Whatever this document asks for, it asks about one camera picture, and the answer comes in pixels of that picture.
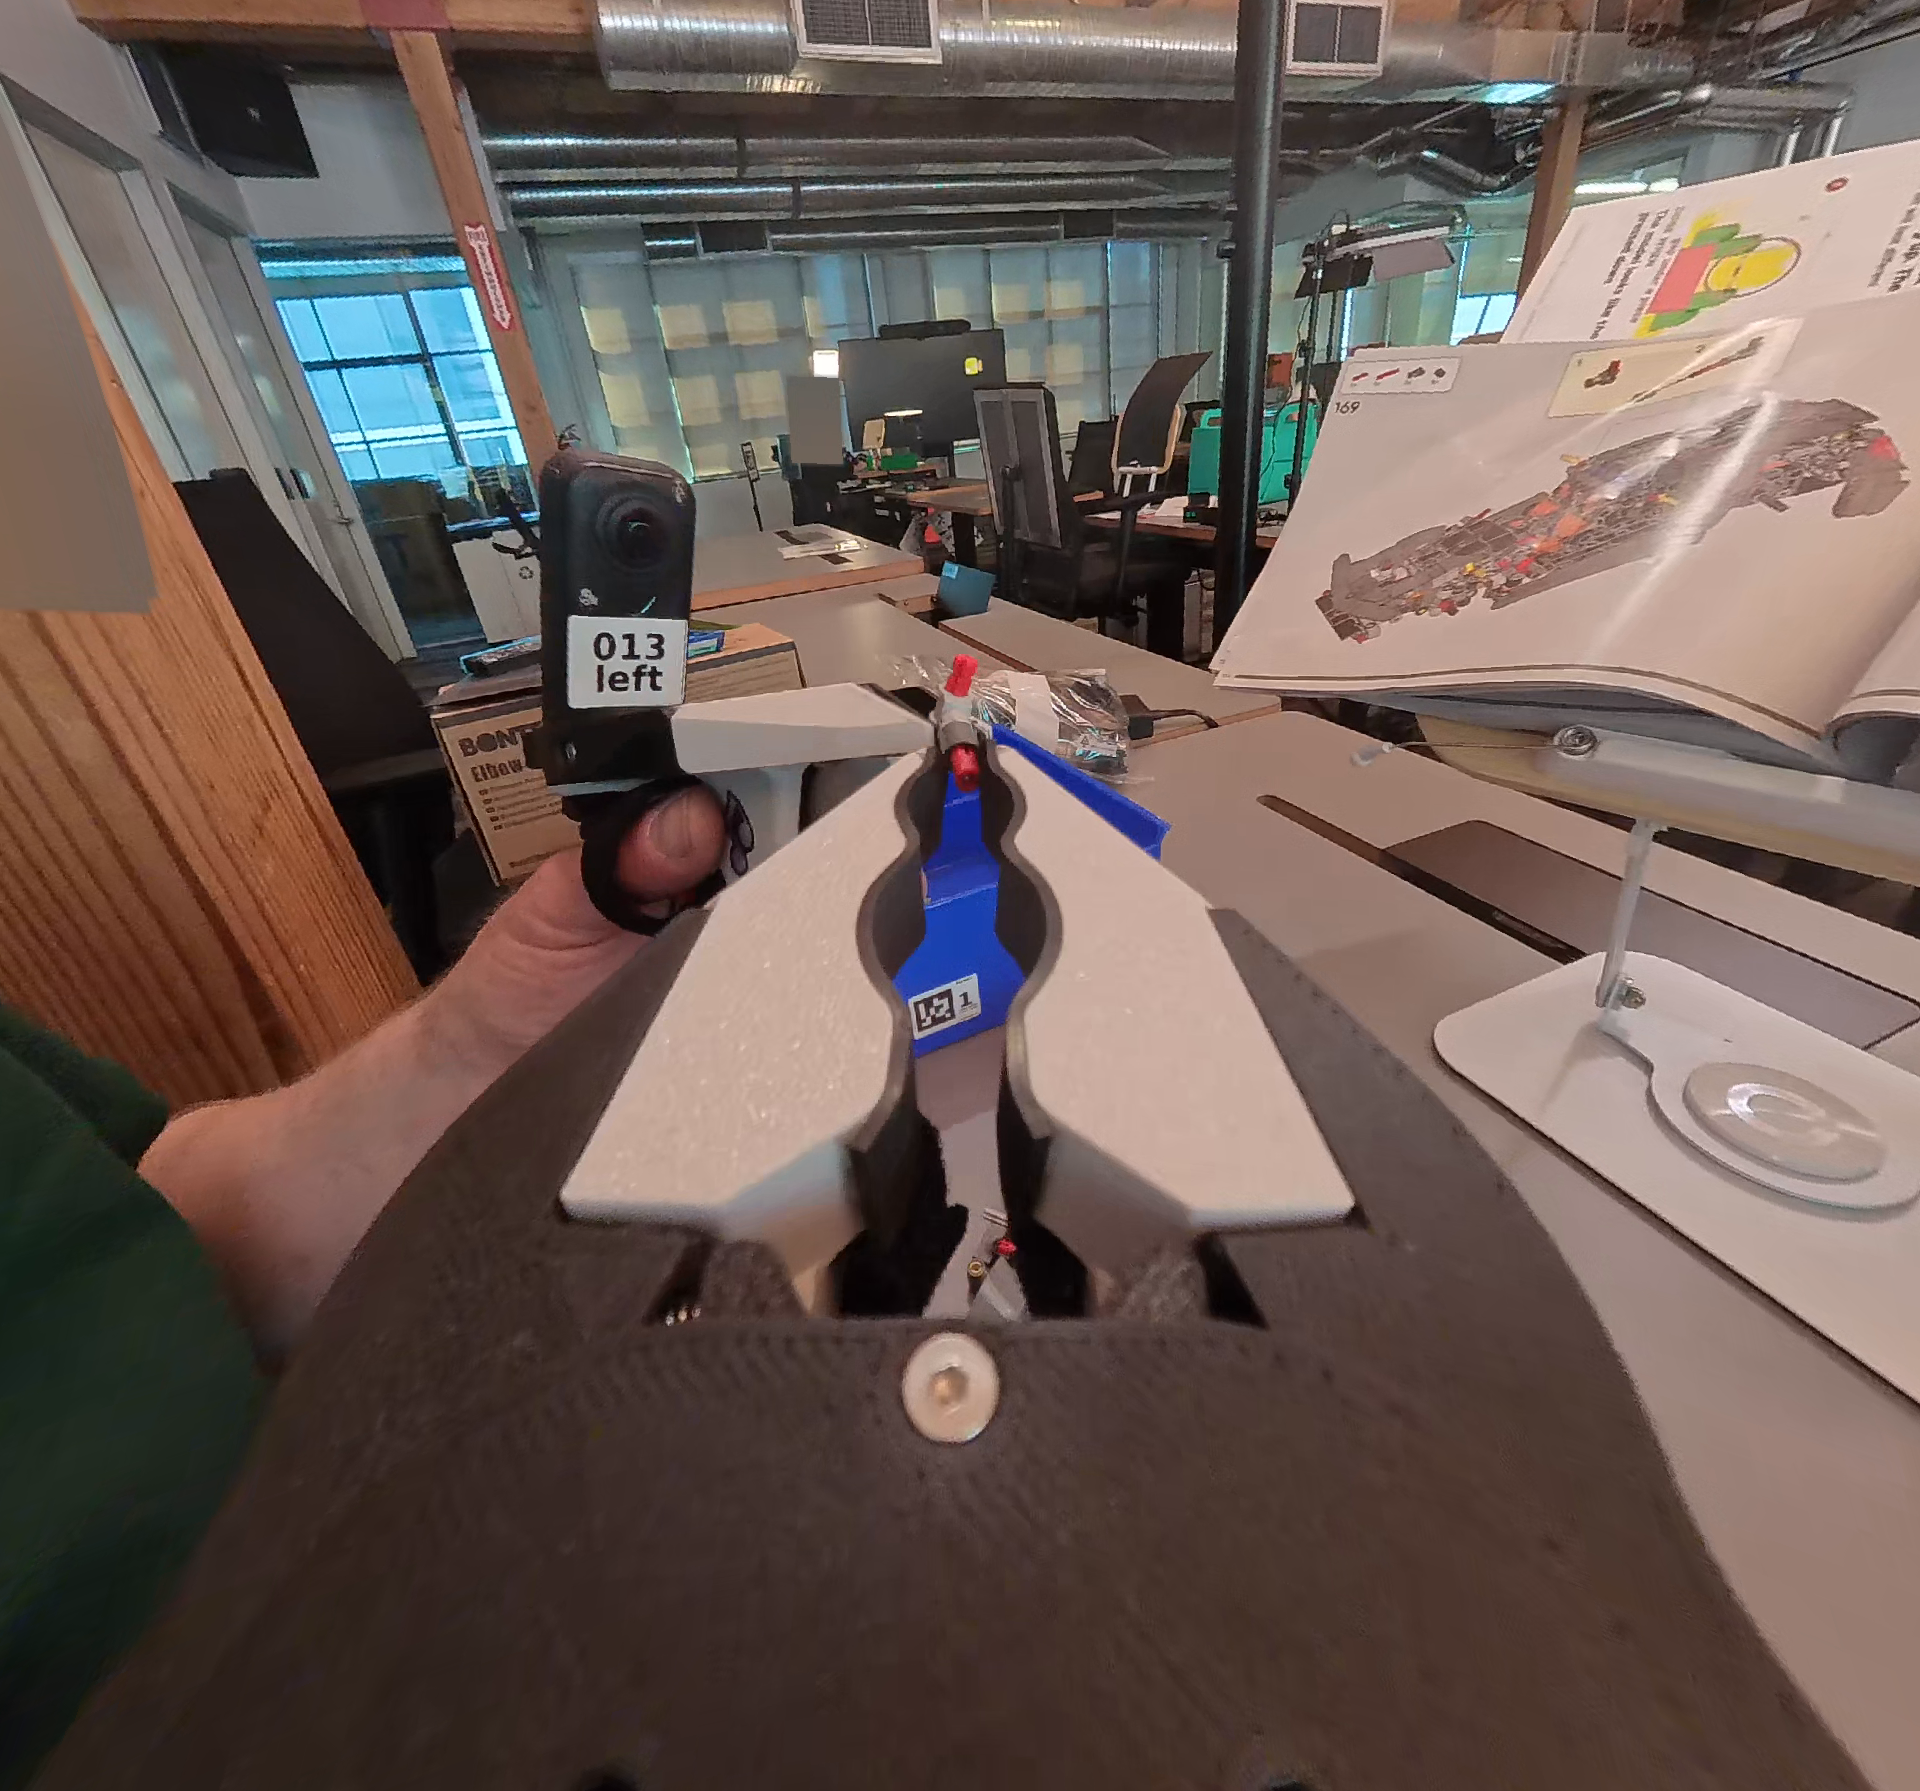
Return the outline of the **lego instruction booklet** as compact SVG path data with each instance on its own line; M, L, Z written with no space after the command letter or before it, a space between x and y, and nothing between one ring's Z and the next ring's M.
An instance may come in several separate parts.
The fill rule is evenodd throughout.
M1918 144L1581 209L1341 367L1226 686L1915 790Z

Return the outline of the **black wall speaker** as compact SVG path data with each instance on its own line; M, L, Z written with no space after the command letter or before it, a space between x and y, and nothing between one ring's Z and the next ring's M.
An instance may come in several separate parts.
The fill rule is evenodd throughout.
M226 48L166 45L160 53L183 128L212 166L236 179L321 176L279 66Z

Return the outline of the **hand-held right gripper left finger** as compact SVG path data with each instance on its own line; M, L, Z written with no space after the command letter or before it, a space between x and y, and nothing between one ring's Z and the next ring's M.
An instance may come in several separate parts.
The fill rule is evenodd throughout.
M565 1180L571 1222L763 1244L810 1313L942 1201L894 974L924 937L942 764L891 761L725 890Z

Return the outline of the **white air vent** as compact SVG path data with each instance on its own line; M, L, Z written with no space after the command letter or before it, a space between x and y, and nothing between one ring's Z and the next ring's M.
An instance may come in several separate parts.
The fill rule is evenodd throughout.
M1289 0L1286 73L1378 78L1390 45L1390 0Z
M801 58L939 66L942 0L787 0Z

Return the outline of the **black pole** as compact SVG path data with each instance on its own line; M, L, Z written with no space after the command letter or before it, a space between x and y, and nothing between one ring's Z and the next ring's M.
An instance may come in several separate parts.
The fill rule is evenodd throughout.
M1280 203L1289 0L1237 0L1233 256L1223 354L1223 449L1215 509L1215 640L1244 604L1258 566L1258 484Z

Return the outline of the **white book stand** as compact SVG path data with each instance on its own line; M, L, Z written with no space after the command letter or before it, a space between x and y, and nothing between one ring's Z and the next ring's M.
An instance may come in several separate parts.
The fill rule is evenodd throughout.
M1529 771L1592 781L1633 818L1609 937L1597 956L1442 1018L1440 1059L1565 1150L1592 1149L1573 1086L1604 1065L1626 1078L1609 1133L1637 1133L1645 1112L1681 1149L1778 1200L1851 1218L1912 1208L1912 1073L1684 964L1638 956L1630 937L1658 832L1705 832L1719 813L1762 849L1846 834L1884 867L1915 867L1915 792L1592 725L1531 747Z

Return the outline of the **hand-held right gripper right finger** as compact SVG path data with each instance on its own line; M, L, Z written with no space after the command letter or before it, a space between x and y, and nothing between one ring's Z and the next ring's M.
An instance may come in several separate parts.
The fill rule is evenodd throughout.
M995 1156L1023 1304L1096 1307L1210 1241L1355 1218L1205 894L1008 745L985 755L980 827L1022 969Z

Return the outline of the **brown cardboard box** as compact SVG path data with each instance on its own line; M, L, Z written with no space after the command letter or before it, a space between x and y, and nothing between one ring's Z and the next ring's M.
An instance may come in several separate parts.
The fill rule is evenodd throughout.
M804 683L798 644L771 625L691 632L691 701L783 694ZM430 705L430 722L495 885L522 885L579 842L532 753L542 722L539 640L467 653L462 677Z

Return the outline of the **red and grey lego piece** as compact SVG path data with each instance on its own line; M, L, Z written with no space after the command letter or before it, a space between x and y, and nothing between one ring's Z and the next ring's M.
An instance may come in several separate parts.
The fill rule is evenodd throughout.
M961 653L932 710L932 745L961 796L978 796L984 749L994 745L994 722L980 710L975 682L978 658Z

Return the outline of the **silver ventilation duct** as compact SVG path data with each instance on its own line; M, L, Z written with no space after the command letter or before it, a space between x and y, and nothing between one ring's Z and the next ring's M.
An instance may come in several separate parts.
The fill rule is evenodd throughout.
M611 90L810 100L1226 103L1237 25L1206 11L942 0L939 66L801 58L787 0L593 0ZM1286 96L1357 104L1753 103L1680 44L1620 31L1422 24L1391 9L1378 78L1300 78Z

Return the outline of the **wood backed chair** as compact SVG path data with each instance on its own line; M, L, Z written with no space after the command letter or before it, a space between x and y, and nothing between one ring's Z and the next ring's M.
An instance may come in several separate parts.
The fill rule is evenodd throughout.
M1113 484L1118 498L1135 498L1162 485L1177 459L1185 393L1206 369L1212 354L1155 359L1134 390L1115 432Z

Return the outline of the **pile of clear plastic bags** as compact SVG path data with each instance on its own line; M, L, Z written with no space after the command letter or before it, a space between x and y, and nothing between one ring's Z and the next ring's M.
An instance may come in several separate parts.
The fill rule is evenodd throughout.
M953 660L905 656L880 677L880 686L929 719ZM994 722L994 743L1017 735L1097 781L1127 775L1120 694L1102 674L1018 674L978 660L975 691Z

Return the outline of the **person's left hand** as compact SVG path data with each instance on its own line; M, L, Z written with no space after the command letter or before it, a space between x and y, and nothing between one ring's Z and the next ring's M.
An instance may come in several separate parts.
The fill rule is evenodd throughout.
M722 800L701 781L600 815L419 1002L430 1068L495 1081L717 881L726 844Z

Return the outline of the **black leaning board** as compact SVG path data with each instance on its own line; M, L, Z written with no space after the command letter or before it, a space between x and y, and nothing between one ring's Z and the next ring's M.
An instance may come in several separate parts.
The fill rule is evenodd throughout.
M453 782L419 694L240 468L176 485L301 747L421 984L444 966L434 861Z

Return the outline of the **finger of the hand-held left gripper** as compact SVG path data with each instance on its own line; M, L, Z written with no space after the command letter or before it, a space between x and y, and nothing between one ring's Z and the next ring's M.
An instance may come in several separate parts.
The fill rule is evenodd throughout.
M691 775L785 771L873 758L923 758L932 725L870 683L687 701L670 719L673 755Z

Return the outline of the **blue bin with white tag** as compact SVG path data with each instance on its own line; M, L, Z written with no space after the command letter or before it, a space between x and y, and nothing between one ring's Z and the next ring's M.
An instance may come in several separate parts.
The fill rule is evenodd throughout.
M1007 725L994 728L994 740L1055 777L1151 860L1163 856L1165 818ZM980 790L948 782L942 842L923 870L924 941L894 975L914 1056L1000 1026L1027 980L1022 964L995 937L1000 871L984 834L980 797Z

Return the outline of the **black monitor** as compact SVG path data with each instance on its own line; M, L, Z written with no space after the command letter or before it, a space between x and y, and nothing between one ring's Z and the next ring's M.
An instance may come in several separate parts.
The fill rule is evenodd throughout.
M1004 330L964 329L961 320L924 320L877 338L839 344L854 447L866 447L870 423L887 423L885 446L950 458L957 446L978 442L975 391L1000 390L1007 378Z

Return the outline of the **person's left forearm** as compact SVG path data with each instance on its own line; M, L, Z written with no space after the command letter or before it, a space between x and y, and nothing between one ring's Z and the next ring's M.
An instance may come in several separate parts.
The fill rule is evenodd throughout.
M293 1086L176 1116L137 1177L212 1257L263 1364L283 1364L387 1201L515 1059L444 990Z

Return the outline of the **black mesh office chair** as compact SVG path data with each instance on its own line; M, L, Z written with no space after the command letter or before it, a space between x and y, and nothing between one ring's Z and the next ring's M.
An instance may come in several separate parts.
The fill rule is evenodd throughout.
M975 387L980 459L995 524L995 593L1066 622L1118 621L1130 602L1130 518L1110 491L1073 491L1046 387Z

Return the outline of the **studio light panel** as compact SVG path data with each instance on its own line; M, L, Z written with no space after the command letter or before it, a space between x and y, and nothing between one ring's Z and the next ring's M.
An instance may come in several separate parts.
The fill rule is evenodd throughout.
M1347 226L1318 246L1318 287L1325 292L1386 284L1400 277L1428 277L1452 268L1456 222Z

